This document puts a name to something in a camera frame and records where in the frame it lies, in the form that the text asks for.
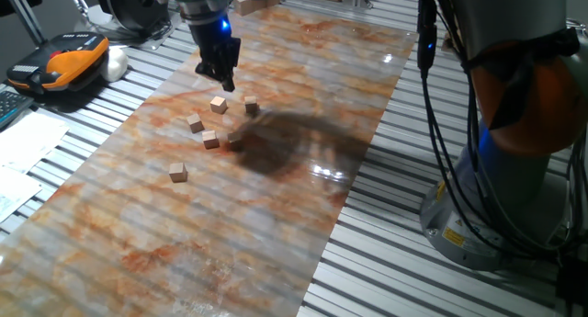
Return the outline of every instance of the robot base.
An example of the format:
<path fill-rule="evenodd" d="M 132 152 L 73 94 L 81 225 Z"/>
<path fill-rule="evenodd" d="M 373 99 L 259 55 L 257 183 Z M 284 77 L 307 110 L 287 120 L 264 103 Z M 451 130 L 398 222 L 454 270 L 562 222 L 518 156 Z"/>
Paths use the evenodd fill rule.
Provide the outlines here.
<path fill-rule="evenodd" d="M 485 215 L 475 187 L 475 178 L 466 150 L 462 152 L 455 168 L 465 196 L 473 208 Z M 501 170 L 500 172 L 503 175 L 513 174 L 511 167 L 506 166 Z M 474 229 L 490 242 L 504 249 L 510 249 L 502 236 L 485 226 L 471 212 L 460 198 L 455 185 L 452 185 L 452 188 L 459 206 L 461 206 Z M 510 192 L 516 192 L 516 187 L 512 187 Z M 568 205 L 566 192 L 567 180 L 564 177 L 545 174 L 543 181 L 539 183 L 538 192 L 530 202 L 511 204 L 510 206 L 503 205 L 504 213 L 521 232 L 538 243 L 547 243 L 560 228 L 562 222 L 569 217 L 565 213 Z M 490 203 L 491 208 L 498 208 L 495 203 L 491 201 L 488 203 Z M 480 241 L 469 230 L 459 217 L 458 210 L 447 192 L 444 182 L 439 183 L 437 187 L 433 187 L 424 198 L 421 206 L 421 226 L 424 235 L 437 251 L 462 266 L 476 270 L 493 271 L 505 268 L 512 262 L 512 259 Z"/>

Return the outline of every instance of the cable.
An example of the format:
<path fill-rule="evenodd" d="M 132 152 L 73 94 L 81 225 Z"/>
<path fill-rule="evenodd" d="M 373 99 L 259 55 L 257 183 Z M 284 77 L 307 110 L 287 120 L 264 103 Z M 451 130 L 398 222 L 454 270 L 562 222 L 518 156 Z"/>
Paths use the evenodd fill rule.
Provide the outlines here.
<path fill-rule="evenodd" d="M 440 4 L 444 4 L 445 2 L 444 2 L 443 0 L 439 0 L 439 3 L 440 3 Z M 453 16 L 453 13 L 452 13 L 452 11 L 450 10 L 450 8 L 447 8 L 446 6 L 443 6 L 443 5 L 442 5 L 442 10 L 443 10 L 445 13 L 448 13 L 448 14 L 446 14 L 446 15 L 448 15 L 449 17 L 454 17 L 454 16 Z M 451 33 L 451 35 L 452 35 L 452 36 L 457 36 L 457 33 L 455 32 L 455 30 L 454 30 L 453 28 L 451 28 L 451 27 L 455 27 L 455 22 L 450 22 L 449 24 L 447 24 L 447 23 L 444 21 L 444 24 L 446 25 L 447 29 L 450 31 L 450 33 Z M 452 37 L 452 38 L 454 38 L 454 39 L 456 40 L 455 44 L 458 46 L 458 48 L 459 48 L 459 49 L 461 49 L 461 47 L 460 47 L 460 42 L 459 42 L 458 38 L 455 38 L 455 37 Z M 469 75 L 469 72 L 468 72 L 468 70 L 466 70 L 466 73 L 467 73 L 467 74 L 468 74 L 468 76 L 469 76 L 470 96 L 473 96 L 473 94 L 471 93 L 473 85 L 472 85 L 472 83 L 471 83 L 471 80 L 470 80 L 471 78 L 470 78 L 470 75 Z M 472 151 L 472 143 L 471 143 L 471 136 L 472 136 L 472 132 L 471 132 L 471 127 L 472 127 L 472 126 L 474 127 L 474 130 L 473 130 L 473 136 L 474 136 L 474 139 L 473 139 L 473 140 L 474 140 L 475 142 L 473 143 L 473 145 L 474 145 L 474 148 L 476 149 L 476 152 L 477 152 L 477 146 L 478 146 L 478 143 L 479 143 L 479 140 L 478 140 L 478 137 L 477 137 L 477 135 L 478 135 L 478 132 L 479 132 L 479 130 L 478 130 L 478 127 L 477 127 L 477 123 L 478 123 L 478 121 L 477 121 L 477 108 L 475 107 L 475 97 L 471 97 L 471 98 L 470 98 L 470 102 L 469 102 L 469 124 L 468 124 L 468 125 L 469 125 L 469 126 L 468 126 L 468 132 L 469 132 L 469 145 L 468 145 L 468 149 L 469 149 L 470 158 L 471 158 L 471 160 L 472 160 L 472 167 L 473 167 L 474 169 L 476 169 L 476 167 L 477 167 L 477 165 L 476 165 L 476 160 L 477 160 L 477 153 L 475 153 L 475 152 L 473 152 L 473 151 Z M 488 214 L 492 215 L 492 214 L 490 213 L 489 209 L 485 208 L 485 210 L 486 210 L 486 213 L 488 213 Z"/>
<path fill-rule="evenodd" d="M 431 0 L 419 0 L 419 33 L 421 34 L 421 39 L 423 39 L 424 37 L 427 37 L 428 39 L 431 38 L 436 38 L 436 29 L 435 29 L 435 35 L 433 37 L 431 37 L 431 33 L 428 29 L 430 29 L 430 26 L 434 25 L 434 20 L 431 22 L 431 18 L 430 16 L 428 16 L 426 14 L 427 10 L 431 10 L 430 7 L 435 6 L 435 2 L 431 1 Z M 435 158 L 437 159 L 437 162 L 439 164 L 439 168 L 441 170 L 442 173 L 442 177 L 446 183 L 446 188 L 447 188 L 447 192 L 449 193 L 452 202 L 454 203 L 456 209 L 458 210 L 458 214 L 459 217 L 461 219 L 463 219 L 463 221 L 466 223 L 468 229 L 474 233 L 474 235 L 483 243 L 485 243 L 486 245 L 490 246 L 491 248 L 505 254 L 505 255 L 510 255 L 513 257 L 517 257 L 517 258 L 525 258 L 525 259 L 546 259 L 549 262 L 554 262 L 557 261 L 559 259 L 559 257 L 563 254 L 567 254 L 571 249 L 573 249 L 575 246 L 583 243 L 586 239 L 586 237 L 588 237 L 588 233 L 585 233 L 583 236 L 579 236 L 579 233 L 582 229 L 582 186 L 584 188 L 583 193 L 586 194 L 586 196 L 588 197 L 588 178 L 586 178 L 586 173 L 585 173 L 585 169 L 583 168 L 583 159 L 584 159 L 584 154 L 585 154 L 585 134 L 582 136 L 582 139 L 578 140 L 575 144 L 574 147 L 572 149 L 572 155 L 571 155 L 571 159 L 569 162 L 569 166 L 568 166 L 568 176 L 570 173 L 570 170 L 573 170 L 574 173 L 574 185 L 575 185 L 575 189 L 573 189 L 572 187 L 570 187 L 570 191 L 569 191 L 569 195 L 572 197 L 571 200 L 573 200 L 572 202 L 572 208 L 573 208 L 573 212 L 572 212 L 572 217 L 575 218 L 576 220 L 579 221 L 574 221 L 572 224 L 572 228 L 568 231 L 568 235 L 567 237 L 564 239 L 564 243 L 558 245 L 558 246 L 554 246 L 554 247 L 550 247 L 550 246 L 545 246 L 539 243 L 535 243 L 534 241 L 530 240 L 530 238 L 526 237 L 526 235 L 523 232 L 520 232 L 520 230 L 518 230 L 508 219 L 508 222 L 510 222 L 510 224 L 502 224 L 500 225 L 500 223 L 502 223 L 502 218 L 505 218 L 506 215 L 502 209 L 502 206 L 499 206 L 502 215 L 496 215 L 494 210 L 491 209 L 484 198 L 484 194 L 481 190 L 481 185 L 478 179 L 478 146 L 479 146 L 479 128 L 478 128 L 478 111 L 477 111 L 477 107 L 476 107 L 476 97 L 475 97 L 475 90 L 473 89 L 473 84 L 471 81 L 471 75 L 469 73 L 469 69 L 465 67 L 465 65 L 463 65 L 463 63 L 467 62 L 467 55 L 465 52 L 465 48 L 463 46 L 463 42 L 462 40 L 459 38 L 458 34 L 457 34 L 457 23 L 455 21 L 455 15 L 453 12 L 453 7 L 450 3 L 449 0 L 438 0 L 440 6 L 441 6 L 441 11 L 443 12 L 444 15 L 439 15 L 441 17 L 441 20 L 443 21 L 443 24 L 446 26 L 447 31 L 450 33 L 452 40 L 454 41 L 454 48 L 456 51 L 457 56 L 459 57 L 459 59 L 462 62 L 462 66 L 464 66 L 464 71 L 466 72 L 466 75 L 468 76 L 468 81 L 469 81 L 469 106 L 468 106 L 468 153 L 470 156 L 470 160 L 472 161 L 472 169 L 474 170 L 474 174 L 476 176 L 476 188 L 478 190 L 478 195 L 481 199 L 481 205 L 482 205 L 482 209 L 484 210 L 484 212 L 486 213 L 486 216 L 488 216 L 488 219 L 486 219 L 486 217 L 484 217 L 483 215 L 481 215 L 481 213 L 473 208 L 473 206 L 471 205 L 471 203 L 468 201 L 467 197 L 465 196 L 465 194 L 463 194 L 463 191 L 461 189 L 460 183 L 458 182 L 458 177 L 456 176 L 455 173 L 455 169 L 453 168 L 452 165 L 452 161 L 448 155 L 447 152 L 447 148 L 445 147 L 445 143 L 443 142 L 443 137 L 441 135 L 441 131 L 438 127 L 438 124 L 436 122 L 436 118 L 435 118 L 435 114 L 431 105 L 431 101 L 430 101 L 430 96 L 429 96 L 429 91 L 428 91 L 428 84 L 427 84 L 427 76 L 428 76 L 428 70 L 432 65 L 432 59 L 428 58 L 427 56 L 423 56 L 423 59 L 421 58 L 421 54 L 419 54 L 419 68 L 421 68 L 421 76 L 422 76 L 422 80 L 423 80 L 423 90 L 424 90 L 424 99 L 425 99 L 425 107 L 426 107 L 426 111 L 427 111 L 427 120 L 428 120 L 428 125 L 429 125 L 429 133 L 430 133 L 430 138 L 431 138 L 431 143 L 433 145 L 433 149 L 435 152 Z M 431 40 L 427 40 L 427 41 L 423 41 L 424 45 L 428 45 L 429 42 L 431 42 Z M 425 52 L 425 55 L 429 55 L 429 56 L 435 56 L 435 52 Z M 461 208 L 461 206 L 458 204 L 458 200 L 457 197 L 455 195 L 455 192 L 453 191 L 453 187 L 452 187 L 452 183 L 449 181 L 448 177 L 447 177 L 447 172 L 446 172 L 446 168 L 443 165 L 443 161 L 441 159 L 441 153 L 438 150 L 438 147 L 436 145 L 436 140 L 439 140 L 439 145 L 441 146 L 441 149 L 443 151 L 443 155 L 446 159 L 447 162 L 447 168 L 449 169 L 449 173 L 452 175 L 453 178 L 456 178 L 454 181 L 455 184 L 455 188 L 458 191 L 460 197 L 463 199 L 463 201 L 466 203 L 466 205 L 469 207 L 469 209 L 481 220 L 483 221 L 486 226 L 488 226 L 489 228 L 495 230 L 496 232 L 498 232 L 504 239 L 506 242 L 508 242 L 512 247 L 519 249 L 522 252 L 525 252 L 525 255 L 520 255 L 517 253 L 513 253 L 509 250 L 505 250 L 504 248 L 497 246 L 493 243 L 490 243 L 487 239 L 483 238 L 481 235 L 478 234 L 477 231 L 475 231 L 473 229 L 473 226 L 471 225 L 470 221 L 467 219 L 463 209 Z"/>

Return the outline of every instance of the white mouse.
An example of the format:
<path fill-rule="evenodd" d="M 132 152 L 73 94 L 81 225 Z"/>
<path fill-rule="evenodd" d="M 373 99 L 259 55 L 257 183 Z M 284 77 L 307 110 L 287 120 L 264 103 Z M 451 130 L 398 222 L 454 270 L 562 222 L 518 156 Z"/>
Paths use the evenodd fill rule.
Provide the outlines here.
<path fill-rule="evenodd" d="M 107 62 L 102 65 L 101 74 L 109 82 L 116 82 L 127 72 L 129 58 L 120 48 L 108 49 Z"/>

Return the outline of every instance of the orange and white marble surface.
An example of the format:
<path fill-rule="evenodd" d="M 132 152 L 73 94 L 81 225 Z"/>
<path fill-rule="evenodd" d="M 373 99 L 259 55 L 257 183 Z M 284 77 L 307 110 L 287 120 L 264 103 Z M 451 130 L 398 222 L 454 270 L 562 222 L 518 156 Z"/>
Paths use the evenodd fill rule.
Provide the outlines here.
<path fill-rule="evenodd" d="M 296 314 L 415 34 L 279 7 L 231 21 L 235 92 L 182 64 L 2 243 L 0 315 Z"/>

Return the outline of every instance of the black cable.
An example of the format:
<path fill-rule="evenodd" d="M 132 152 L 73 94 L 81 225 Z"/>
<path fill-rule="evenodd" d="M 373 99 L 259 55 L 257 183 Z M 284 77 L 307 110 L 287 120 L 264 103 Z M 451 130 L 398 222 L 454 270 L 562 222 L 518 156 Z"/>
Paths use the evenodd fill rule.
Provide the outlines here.
<path fill-rule="evenodd" d="M 443 23 L 446 25 L 447 30 L 451 34 L 452 39 L 454 40 L 454 47 L 456 48 L 456 53 L 458 54 L 458 57 L 460 58 L 462 63 L 465 63 L 467 55 L 465 53 L 463 43 L 459 39 L 458 34 L 457 34 L 457 24 L 455 22 L 455 16 L 453 14 L 453 8 L 450 6 L 450 2 L 448 0 L 438 0 L 438 1 L 439 1 L 439 4 L 441 5 L 441 10 L 444 13 L 444 16 L 445 17 L 452 17 L 451 19 L 449 19 L 446 22 L 444 20 L 444 16 L 440 16 Z M 469 74 L 469 70 L 467 70 L 466 68 L 464 68 L 464 70 L 466 71 L 466 74 L 468 75 L 469 86 L 470 86 L 469 110 L 468 110 L 468 112 L 469 112 L 468 113 L 468 152 L 470 155 L 470 159 L 472 160 L 472 167 L 474 170 L 477 170 L 477 168 L 478 168 L 477 150 L 478 150 L 478 145 L 480 143 L 479 142 L 479 128 L 478 128 L 478 112 L 477 112 L 477 107 L 476 107 L 475 91 L 473 90 L 473 84 L 471 82 L 471 76 Z M 481 192 L 480 183 L 478 183 L 478 180 L 476 180 L 478 193 L 481 198 L 481 203 L 482 203 L 482 206 L 483 206 L 486 214 L 488 214 L 488 216 L 491 218 L 490 221 L 485 220 L 485 218 L 483 216 L 481 216 L 481 214 L 479 213 L 478 210 L 472 208 L 467 197 L 465 197 L 465 195 L 463 194 L 463 192 L 461 190 L 460 184 L 459 184 L 459 182 L 457 180 L 457 176 L 455 174 L 455 170 L 453 169 L 453 166 L 451 164 L 451 159 L 449 158 L 447 148 L 445 147 L 445 144 L 443 142 L 443 137 L 441 136 L 440 129 L 438 128 L 438 124 L 436 123 L 435 114 L 433 113 L 433 109 L 432 109 L 431 102 L 430 102 L 430 96 L 428 93 L 428 85 L 426 82 L 427 76 L 428 76 L 428 68 L 426 68 L 425 70 L 422 69 L 425 105 L 426 105 L 426 109 L 427 109 L 427 117 L 428 117 L 428 123 L 429 123 L 431 143 L 433 144 L 433 148 L 435 151 L 435 158 L 437 159 L 437 162 L 439 163 L 439 167 L 442 172 L 442 176 L 444 178 L 444 181 L 446 182 L 447 191 L 449 192 L 449 195 L 451 196 L 453 203 L 455 204 L 456 208 L 458 209 L 459 216 L 464 220 L 464 222 L 468 226 L 469 230 L 472 233 L 474 233 L 478 239 L 480 239 L 483 243 L 489 245 L 491 248 L 496 249 L 505 255 L 511 255 L 513 257 L 526 258 L 526 259 L 528 259 L 528 258 L 531 258 L 531 259 L 541 258 L 541 259 L 548 259 L 550 262 L 553 262 L 554 257 L 557 258 L 560 256 L 560 254 L 567 253 L 567 249 L 572 247 L 571 244 L 574 243 L 574 241 L 576 240 L 575 235 L 581 229 L 581 226 L 579 226 L 580 222 L 577 222 L 577 221 L 574 222 L 574 227 L 572 229 L 571 237 L 568 237 L 566 239 L 566 240 L 568 240 L 568 239 L 571 239 L 571 240 L 567 241 L 565 244 L 562 244 L 558 248 L 544 249 L 541 246 L 537 246 L 533 242 L 526 242 L 525 239 L 518 238 L 517 233 L 513 233 L 512 231 L 508 231 L 508 230 L 511 230 L 509 224 L 506 224 L 507 226 L 504 226 L 505 229 L 508 229 L 506 232 L 502 231 L 501 227 L 497 227 L 494 224 L 497 221 L 496 217 L 492 216 L 493 213 L 492 213 L 491 209 L 486 205 L 486 203 L 484 201 L 484 198 L 483 198 L 483 195 Z M 449 172 L 451 173 L 451 175 L 454 178 L 456 178 L 456 181 L 455 181 L 456 189 L 458 190 L 458 193 L 460 194 L 460 196 L 462 197 L 464 202 L 466 202 L 466 204 L 468 205 L 469 209 L 472 212 L 474 212 L 474 214 L 476 214 L 476 216 L 478 218 L 480 218 L 481 221 L 484 221 L 487 226 L 489 226 L 493 230 L 497 231 L 505 239 L 506 242 L 508 242 L 513 247 L 518 248 L 521 251 L 526 252 L 528 255 L 514 254 L 510 251 L 504 250 L 502 247 L 499 247 L 499 246 L 496 246 L 496 245 L 490 243 L 488 240 L 481 237 L 481 235 L 479 235 L 478 232 L 474 231 L 469 220 L 466 218 L 465 213 L 463 212 L 463 209 L 459 206 L 457 199 L 456 199 L 456 196 L 455 196 L 455 193 L 453 192 L 453 188 L 451 187 L 451 183 L 448 181 L 447 173 L 446 173 L 445 167 L 443 166 L 443 162 L 441 160 L 441 155 L 440 155 L 440 152 L 438 151 L 438 147 L 436 145 L 435 133 L 438 136 L 439 144 L 441 145 L 444 156 L 446 158 Z M 578 160 L 579 155 L 581 156 L 580 159 L 583 160 L 583 150 L 584 150 L 583 145 L 580 149 L 574 148 L 574 152 L 572 152 L 572 156 L 571 156 L 570 166 L 573 166 L 575 174 L 578 174 L 578 175 L 576 175 L 576 180 L 574 181 L 574 183 L 580 184 L 581 182 L 583 182 L 585 193 L 588 196 L 588 184 L 586 184 L 586 182 L 588 180 L 586 180 L 585 169 L 583 169 L 583 163 L 579 162 L 579 160 Z M 575 211 L 573 212 L 573 216 L 576 216 L 575 217 L 576 219 L 579 219 L 578 216 L 582 214 L 582 203 L 581 202 L 582 202 L 581 197 L 580 197 L 580 200 L 578 200 L 578 194 L 576 194 L 575 195 L 575 203 L 573 203 L 573 206 L 575 207 Z"/>
<path fill-rule="evenodd" d="M 428 71 L 425 72 L 421 72 L 421 78 L 423 80 L 423 94 L 424 94 L 424 103 L 425 103 L 425 108 L 427 111 L 427 116 L 428 116 L 428 124 L 429 124 L 429 133 L 430 133 L 430 138 L 431 138 L 431 143 L 433 144 L 433 150 L 434 150 L 434 154 L 435 154 L 435 158 L 437 160 L 437 163 L 439 164 L 439 168 L 441 170 L 441 176 L 443 177 L 444 182 L 446 183 L 446 189 L 447 192 L 449 193 L 449 196 L 451 197 L 451 200 L 453 201 L 454 205 L 456 206 L 456 209 L 458 210 L 458 214 L 459 217 L 464 221 L 464 223 L 466 224 L 466 226 L 468 227 L 468 229 L 483 243 L 485 243 L 486 245 L 490 246 L 491 248 L 501 252 L 501 253 L 505 253 L 508 255 L 512 255 L 514 257 L 518 257 L 518 258 L 524 258 L 524 259 L 535 259 L 532 258 L 531 256 L 527 256 L 527 255 L 518 255 L 509 251 L 505 251 L 502 247 L 499 247 L 497 245 L 495 245 L 494 243 L 491 243 L 490 241 L 488 241 L 486 238 L 484 238 L 483 236 L 481 236 L 477 231 L 474 231 L 473 225 L 470 223 L 468 217 L 466 217 L 465 212 L 463 211 L 463 209 L 460 207 L 457 197 L 455 196 L 455 193 L 453 191 L 453 188 L 451 187 L 451 182 L 449 181 L 449 178 L 447 177 L 447 171 L 445 169 L 445 166 L 443 165 L 443 161 L 441 159 L 441 153 L 439 152 L 439 149 L 437 147 L 436 144 L 436 140 L 439 140 L 439 145 L 441 145 L 442 150 L 444 150 L 444 153 L 447 153 L 447 149 L 445 148 L 445 143 L 443 142 L 443 136 L 440 134 L 440 129 L 436 123 L 436 118 L 435 118 L 435 113 L 433 112 L 433 107 L 431 106 L 431 99 L 429 96 L 429 89 L 428 89 L 428 83 L 427 83 L 427 76 L 428 76 Z M 461 190 L 461 187 L 458 184 L 458 180 L 457 177 L 455 175 L 455 170 L 453 169 L 453 166 L 451 165 L 451 160 L 449 160 L 448 162 L 448 168 L 449 168 L 449 172 L 451 173 L 453 178 L 456 178 L 455 183 L 456 183 L 456 187 L 458 189 L 458 191 Z"/>

